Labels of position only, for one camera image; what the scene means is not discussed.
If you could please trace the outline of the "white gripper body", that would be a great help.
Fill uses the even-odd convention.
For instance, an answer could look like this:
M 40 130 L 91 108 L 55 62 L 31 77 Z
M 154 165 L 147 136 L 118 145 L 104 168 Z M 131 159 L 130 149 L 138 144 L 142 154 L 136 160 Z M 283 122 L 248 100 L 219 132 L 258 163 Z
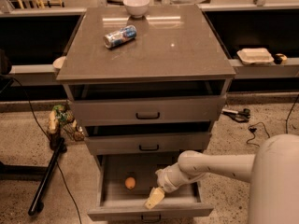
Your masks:
M 171 193 L 179 189 L 181 186 L 189 185 L 199 181 L 206 174 L 189 175 L 179 169 L 177 163 L 159 169 L 155 172 L 157 175 L 157 185 L 165 193 Z

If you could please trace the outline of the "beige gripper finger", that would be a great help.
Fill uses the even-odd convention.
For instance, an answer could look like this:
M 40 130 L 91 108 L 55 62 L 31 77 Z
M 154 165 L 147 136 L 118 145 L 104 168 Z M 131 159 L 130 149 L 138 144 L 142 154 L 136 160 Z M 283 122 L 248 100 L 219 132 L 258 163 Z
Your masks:
M 148 209 L 152 209 L 155 207 L 157 204 L 159 204 L 164 198 L 164 191 L 158 187 L 158 188 L 153 188 L 150 193 L 149 197 L 145 202 L 145 207 Z

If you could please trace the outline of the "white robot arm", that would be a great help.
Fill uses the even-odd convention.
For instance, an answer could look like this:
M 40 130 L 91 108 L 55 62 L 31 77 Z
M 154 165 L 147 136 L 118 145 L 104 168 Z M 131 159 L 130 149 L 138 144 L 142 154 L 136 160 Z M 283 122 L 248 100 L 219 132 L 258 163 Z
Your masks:
M 182 152 L 156 172 L 157 186 L 145 206 L 154 208 L 166 193 L 212 173 L 250 183 L 248 224 L 299 224 L 299 136 L 267 139 L 254 154 L 207 155 Z

